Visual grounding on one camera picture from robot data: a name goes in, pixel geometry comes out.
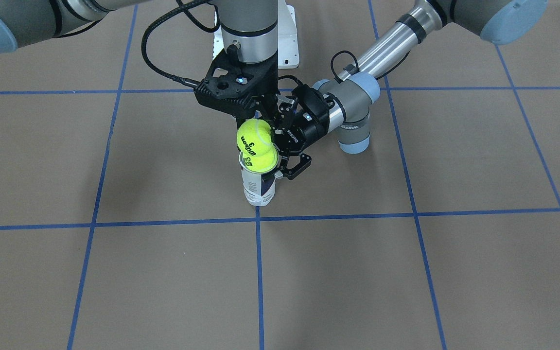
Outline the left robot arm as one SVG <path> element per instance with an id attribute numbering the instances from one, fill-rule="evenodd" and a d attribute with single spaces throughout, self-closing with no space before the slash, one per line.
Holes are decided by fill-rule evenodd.
<path id="1" fill-rule="evenodd" d="M 271 131 L 278 156 L 264 178 L 297 177 L 312 161 L 305 149 L 330 133 L 336 134 L 345 153 L 365 151 L 380 78 L 430 33 L 455 23 L 484 41 L 506 45 L 535 26 L 546 8 L 546 0 L 417 0 L 373 46 L 354 57 L 342 73 L 334 73 L 333 80 L 320 80 L 312 87 L 297 83 L 280 105 L 289 124 L 278 124 Z"/>

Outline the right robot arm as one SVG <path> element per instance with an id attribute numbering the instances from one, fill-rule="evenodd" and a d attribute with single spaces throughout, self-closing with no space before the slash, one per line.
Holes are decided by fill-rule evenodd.
<path id="1" fill-rule="evenodd" d="M 0 54 L 80 34 L 133 9 L 140 0 L 0 0 Z M 177 17 L 211 7 L 222 48 L 201 78 L 169 71 L 151 60 L 151 36 Z M 191 88 L 198 103 L 234 117 L 273 122 L 279 102 L 279 19 L 275 0 L 175 0 L 148 24 L 140 39 L 143 62 L 154 73 Z"/>

